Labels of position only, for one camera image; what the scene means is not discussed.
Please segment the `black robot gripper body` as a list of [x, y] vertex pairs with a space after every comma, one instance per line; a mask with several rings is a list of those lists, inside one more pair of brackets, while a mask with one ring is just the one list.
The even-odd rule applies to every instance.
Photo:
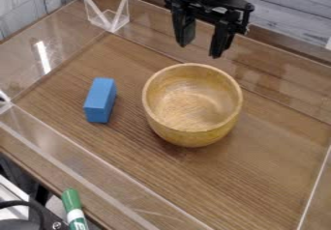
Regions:
[[165, 0], [165, 5], [170, 12], [174, 6], [186, 8], [207, 23], [228, 21], [241, 34], [248, 30], [249, 16], [254, 11], [254, 6], [245, 0]]

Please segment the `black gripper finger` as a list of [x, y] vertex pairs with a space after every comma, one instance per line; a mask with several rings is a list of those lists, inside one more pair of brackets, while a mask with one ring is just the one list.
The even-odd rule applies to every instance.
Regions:
[[175, 41], [185, 47], [195, 37], [195, 17], [193, 13], [179, 6], [171, 8], [171, 21]]
[[236, 34], [236, 28], [228, 21], [220, 21], [214, 25], [214, 33], [209, 47], [209, 56], [215, 59], [222, 52], [230, 47]]

